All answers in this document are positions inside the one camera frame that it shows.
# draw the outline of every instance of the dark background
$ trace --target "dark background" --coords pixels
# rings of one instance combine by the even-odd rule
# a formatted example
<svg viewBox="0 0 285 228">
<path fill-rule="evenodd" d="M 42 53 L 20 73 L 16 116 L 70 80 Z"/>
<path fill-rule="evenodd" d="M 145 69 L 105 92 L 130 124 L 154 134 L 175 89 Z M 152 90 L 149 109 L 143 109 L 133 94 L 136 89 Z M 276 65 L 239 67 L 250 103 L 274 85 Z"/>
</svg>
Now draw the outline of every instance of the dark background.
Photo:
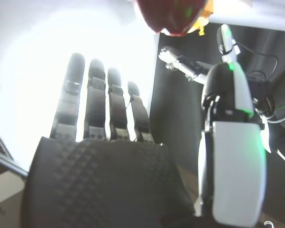
<svg viewBox="0 0 285 228">
<path fill-rule="evenodd" d="M 179 49 L 193 62 L 209 64 L 221 62 L 216 43 L 220 25 L 209 24 L 205 36 L 194 32 L 183 38 L 160 36 L 158 52 L 164 46 Z M 255 51 L 274 54 L 279 64 L 271 81 L 274 83 L 276 106 L 285 104 L 285 32 L 230 26 L 234 38 Z M 270 77 L 273 58 L 261 57 L 240 49 L 238 61 L 245 72 L 263 70 Z M 189 83 L 180 71 L 169 71 L 157 59 L 154 91 L 150 112 L 151 130 L 157 143 L 164 143 L 177 163 L 197 174 L 198 148 L 203 128 L 201 113 L 202 85 Z M 285 116 L 285 109 L 276 112 Z M 285 223 L 285 162 L 277 154 L 267 153 L 267 192 L 263 211 Z"/>
</svg>

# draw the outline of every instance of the metal pole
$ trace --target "metal pole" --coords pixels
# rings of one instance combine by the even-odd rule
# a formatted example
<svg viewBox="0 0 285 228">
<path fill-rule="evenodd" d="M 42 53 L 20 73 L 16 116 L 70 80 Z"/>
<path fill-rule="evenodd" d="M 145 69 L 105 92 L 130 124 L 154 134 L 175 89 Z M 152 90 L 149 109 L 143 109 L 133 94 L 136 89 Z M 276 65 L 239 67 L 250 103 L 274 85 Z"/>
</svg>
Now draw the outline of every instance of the metal pole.
<svg viewBox="0 0 285 228">
<path fill-rule="evenodd" d="M 28 172 L 26 170 L 20 168 L 18 165 L 14 163 L 14 161 L 8 159 L 7 157 L 4 157 L 1 154 L 0 154 L 0 166 L 8 169 L 9 171 L 15 173 L 16 175 L 19 175 L 24 179 L 28 177 Z"/>
</svg>

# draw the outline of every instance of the red object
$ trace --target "red object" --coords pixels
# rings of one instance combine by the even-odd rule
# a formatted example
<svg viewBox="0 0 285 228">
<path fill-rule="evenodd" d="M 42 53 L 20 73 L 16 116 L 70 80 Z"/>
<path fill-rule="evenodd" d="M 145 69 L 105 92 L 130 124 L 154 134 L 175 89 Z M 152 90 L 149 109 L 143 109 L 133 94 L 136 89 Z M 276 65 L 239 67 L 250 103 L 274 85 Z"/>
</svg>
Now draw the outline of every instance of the red object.
<svg viewBox="0 0 285 228">
<path fill-rule="evenodd" d="M 202 13 L 208 0 L 133 0 L 147 25 L 155 32 L 166 29 L 184 36 Z"/>
</svg>

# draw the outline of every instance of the yellow object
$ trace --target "yellow object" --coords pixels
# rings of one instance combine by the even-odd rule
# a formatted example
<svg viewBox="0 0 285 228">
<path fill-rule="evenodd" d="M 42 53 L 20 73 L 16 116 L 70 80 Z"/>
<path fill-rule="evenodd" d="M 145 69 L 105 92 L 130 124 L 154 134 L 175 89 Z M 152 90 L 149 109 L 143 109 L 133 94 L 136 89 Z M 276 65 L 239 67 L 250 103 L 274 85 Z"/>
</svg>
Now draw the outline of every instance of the yellow object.
<svg viewBox="0 0 285 228">
<path fill-rule="evenodd" d="M 188 33 L 194 32 L 195 30 L 199 29 L 199 36 L 205 35 L 204 27 L 209 23 L 208 17 L 213 14 L 214 12 L 214 0 L 209 0 L 206 4 L 203 12 L 201 13 L 200 17 L 197 19 L 195 24 L 192 26 Z"/>
</svg>

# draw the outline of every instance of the black cable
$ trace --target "black cable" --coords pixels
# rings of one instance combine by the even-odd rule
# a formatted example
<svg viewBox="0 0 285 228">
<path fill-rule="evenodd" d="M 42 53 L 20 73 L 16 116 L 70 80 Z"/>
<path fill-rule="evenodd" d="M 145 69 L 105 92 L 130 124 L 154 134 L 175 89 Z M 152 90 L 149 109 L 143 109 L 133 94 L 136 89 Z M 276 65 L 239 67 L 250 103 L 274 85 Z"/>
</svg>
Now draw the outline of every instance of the black cable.
<svg viewBox="0 0 285 228">
<path fill-rule="evenodd" d="M 270 79 L 272 78 L 273 74 L 275 73 L 276 69 L 277 69 L 277 65 L 278 65 L 278 62 L 279 62 L 278 57 L 275 56 L 275 55 L 264 54 L 264 53 L 261 53 L 261 52 L 254 51 L 254 50 L 250 49 L 249 47 L 247 47 L 246 45 L 244 45 L 244 44 L 242 44 L 242 43 L 240 43 L 240 42 L 237 42 L 236 44 L 239 45 L 239 46 L 241 46 L 241 47 L 243 47 L 245 50 L 247 50 L 247 51 L 249 51 L 249 52 L 252 52 L 252 53 L 254 53 L 254 54 L 256 54 L 256 55 L 265 56 L 265 57 L 271 57 L 271 58 L 274 58 L 274 59 L 276 60 L 276 64 L 275 64 L 275 66 L 274 66 L 274 68 L 273 68 L 273 70 L 272 70 L 271 76 L 270 76 L 269 79 L 268 79 L 268 80 L 270 80 Z"/>
<path fill-rule="evenodd" d="M 246 75 L 249 75 L 251 73 L 260 73 L 265 78 L 265 80 L 267 79 L 266 74 L 262 70 L 251 70 L 251 71 L 247 72 Z"/>
</svg>

